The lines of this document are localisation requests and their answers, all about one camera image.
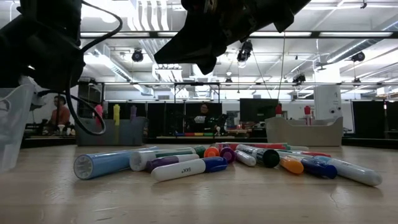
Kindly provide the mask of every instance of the green marker cap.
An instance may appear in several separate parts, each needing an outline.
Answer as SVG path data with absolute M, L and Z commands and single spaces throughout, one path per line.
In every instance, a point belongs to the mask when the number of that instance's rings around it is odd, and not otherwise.
M 193 149 L 197 152 L 199 158 L 203 158 L 205 156 L 205 151 L 206 151 L 205 147 L 197 146 L 197 147 L 194 147 Z

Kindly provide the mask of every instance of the clear plastic container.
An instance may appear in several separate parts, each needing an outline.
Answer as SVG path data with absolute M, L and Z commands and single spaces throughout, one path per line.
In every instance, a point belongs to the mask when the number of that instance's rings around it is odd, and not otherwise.
M 32 84 L 0 88 L 0 173 L 17 163 L 34 89 Z

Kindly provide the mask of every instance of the table surface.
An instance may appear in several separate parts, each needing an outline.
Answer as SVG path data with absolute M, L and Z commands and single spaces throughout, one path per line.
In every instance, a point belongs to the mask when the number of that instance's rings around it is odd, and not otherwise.
M 384 182 L 377 187 L 237 162 L 222 172 L 161 183 L 146 172 L 130 170 L 86 181 L 73 173 L 73 161 L 80 154 L 129 148 L 21 150 L 17 167 L 0 174 L 0 223 L 379 224 L 398 220 L 396 150 L 311 148 L 378 171 Z

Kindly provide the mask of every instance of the computer monitor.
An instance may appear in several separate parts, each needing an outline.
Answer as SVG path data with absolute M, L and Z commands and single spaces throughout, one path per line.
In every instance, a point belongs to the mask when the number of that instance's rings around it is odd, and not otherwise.
M 241 121 L 260 122 L 275 116 L 278 100 L 240 99 Z

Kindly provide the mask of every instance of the orange marker cap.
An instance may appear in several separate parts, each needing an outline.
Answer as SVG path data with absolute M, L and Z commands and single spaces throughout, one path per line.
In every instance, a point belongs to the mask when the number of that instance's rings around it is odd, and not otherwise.
M 301 174 L 304 171 L 303 164 L 289 156 L 280 158 L 279 164 L 294 174 Z
M 205 158 L 206 157 L 216 157 L 216 156 L 220 156 L 220 152 L 216 147 L 209 147 L 208 149 L 206 149 Z

